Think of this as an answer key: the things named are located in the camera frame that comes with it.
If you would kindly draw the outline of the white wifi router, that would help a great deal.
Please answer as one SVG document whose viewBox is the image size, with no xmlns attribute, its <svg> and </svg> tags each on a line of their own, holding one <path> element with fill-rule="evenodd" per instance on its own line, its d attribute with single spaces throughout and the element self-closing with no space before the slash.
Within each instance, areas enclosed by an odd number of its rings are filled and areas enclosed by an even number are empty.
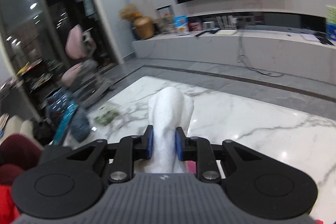
<svg viewBox="0 0 336 224">
<path fill-rule="evenodd" d="M 232 15 L 228 16 L 217 16 L 217 23 L 219 25 L 218 32 L 215 33 L 217 36 L 231 36 L 236 34 L 237 28 L 237 18 Z"/>
</svg>

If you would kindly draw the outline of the white towel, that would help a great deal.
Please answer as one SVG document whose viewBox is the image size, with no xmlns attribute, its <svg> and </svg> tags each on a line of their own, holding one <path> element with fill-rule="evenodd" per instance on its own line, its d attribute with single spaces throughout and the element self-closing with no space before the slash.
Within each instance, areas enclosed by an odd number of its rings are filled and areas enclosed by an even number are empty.
<svg viewBox="0 0 336 224">
<path fill-rule="evenodd" d="M 175 131 L 181 127 L 188 132 L 194 111 L 191 97 L 174 87 L 157 92 L 148 101 L 149 124 L 153 126 L 153 152 L 151 159 L 135 162 L 137 173 L 186 173 L 187 165 L 179 161 Z"/>
</svg>

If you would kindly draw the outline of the framed picture on console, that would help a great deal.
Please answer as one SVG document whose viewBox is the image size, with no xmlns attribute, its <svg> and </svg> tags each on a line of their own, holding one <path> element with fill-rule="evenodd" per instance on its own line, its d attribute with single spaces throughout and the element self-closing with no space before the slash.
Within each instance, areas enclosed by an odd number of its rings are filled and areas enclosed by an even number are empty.
<svg viewBox="0 0 336 224">
<path fill-rule="evenodd" d="M 157 18 L 174 17 L 174 11 L 171 5 L 162 6 L 155 9 Z"/>
</svg>

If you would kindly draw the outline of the bag of green vegetables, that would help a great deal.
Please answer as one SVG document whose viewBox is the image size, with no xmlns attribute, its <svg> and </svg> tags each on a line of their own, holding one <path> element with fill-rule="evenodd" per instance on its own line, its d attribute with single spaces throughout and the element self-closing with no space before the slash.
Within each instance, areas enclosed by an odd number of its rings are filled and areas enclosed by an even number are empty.
<svg viewBox="0 0 336 224">
<path fill-rule="evenodd" d="M 101 126 L 107 126 L 112 123 L 119 115 L 120 113 L 118 110 L 108 106 L 101 106 L 93 120 L 95 123 Z"/>
</svg>

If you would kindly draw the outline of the gold acorn vase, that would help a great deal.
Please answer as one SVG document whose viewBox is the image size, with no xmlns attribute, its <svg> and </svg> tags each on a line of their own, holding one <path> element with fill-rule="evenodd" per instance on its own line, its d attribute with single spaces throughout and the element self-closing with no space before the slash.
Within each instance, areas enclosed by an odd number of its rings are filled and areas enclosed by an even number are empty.
<svg viewBox="0 0 336 224">
<path fill-rule="evenodd" d="M 149 39 L 154 36 L 155 28 L 153 20 L 148 16 L 138 17 L 134 21 L 134 27 L 137 32 L 137 35 L 141 39 Z"/>
</svg>

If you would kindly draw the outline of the pink office chair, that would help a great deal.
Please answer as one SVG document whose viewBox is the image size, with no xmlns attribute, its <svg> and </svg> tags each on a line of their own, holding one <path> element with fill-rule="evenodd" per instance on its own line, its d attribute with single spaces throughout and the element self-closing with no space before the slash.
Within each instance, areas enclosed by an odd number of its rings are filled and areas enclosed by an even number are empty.
<svg viewBox="0 0 336 224">
<path fill-rule="evenodd" d="M 90 29 L 83 31 L 79 24 L 74 26 L 69 31 L 65 51 L 76 64 L 62 75 L 61 82 L 87 109 L 113 90 L 114 83 L 99 72 L 98 62 L 93 59 L 96 43 Z"/>
</svg>

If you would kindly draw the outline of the green blue picture book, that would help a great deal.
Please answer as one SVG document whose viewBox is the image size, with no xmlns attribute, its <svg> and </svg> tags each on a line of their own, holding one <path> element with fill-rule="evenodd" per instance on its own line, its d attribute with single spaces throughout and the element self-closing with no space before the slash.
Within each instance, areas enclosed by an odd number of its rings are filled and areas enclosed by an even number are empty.
<svg viewBox="0 0 336 224">
<path fill-rule="evenodd" d="M 327 6 L 326 33 L 329 40 L 336 41 L 336 7 Z"/>
</svg>

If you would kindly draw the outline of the blue snack bag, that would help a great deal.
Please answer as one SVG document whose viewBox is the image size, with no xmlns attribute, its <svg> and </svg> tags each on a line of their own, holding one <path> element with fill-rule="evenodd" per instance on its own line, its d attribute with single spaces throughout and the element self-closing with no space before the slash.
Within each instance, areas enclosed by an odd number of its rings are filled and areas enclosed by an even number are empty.
<svg viewBox="0 0 336 224">
<path fill-rule="evenodd" d="M 175 32 L 178 35 L 188 35 L 189 34 L 189 21 L 186 15 L 176 16 L 174 18 Z"/>
</svg>

